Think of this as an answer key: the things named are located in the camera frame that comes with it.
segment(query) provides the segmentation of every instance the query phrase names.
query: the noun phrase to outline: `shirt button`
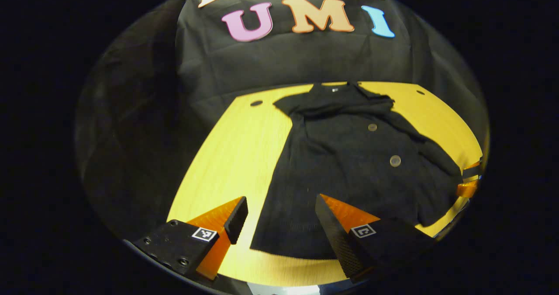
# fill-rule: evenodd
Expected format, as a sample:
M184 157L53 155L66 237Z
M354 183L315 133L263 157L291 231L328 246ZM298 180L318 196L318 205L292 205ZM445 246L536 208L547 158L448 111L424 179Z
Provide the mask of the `shirt button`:
M402 159L398 155L394 155L390 158L390 166L398 167L400 164L402 164Z

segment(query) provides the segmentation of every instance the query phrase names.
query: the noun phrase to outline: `wooden tabletop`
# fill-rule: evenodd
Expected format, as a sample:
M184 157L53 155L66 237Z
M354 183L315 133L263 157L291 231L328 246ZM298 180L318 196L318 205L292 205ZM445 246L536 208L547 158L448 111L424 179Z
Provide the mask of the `wooden tabletop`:
M366 90L393 98L393 111L404 116L418 132L436 141L461 169L481 158L481 148L466 123L428 90L407 83L360 84ZM237 97L218 120L184 176L170 208L168 221L177 219L187 222L218 205L246 196L248 217L237 244L230 247L218 271L221 275L283 287L323 285L346 279L337 260L282 257L249 248L276 163L292 125L291 119L273 103L285 96L309 92L312 86L279 88ZM262 103L251 106L255 101ZM458 198L437 223L416 227L430 236L435 235L454 218L466 201L465 198Z

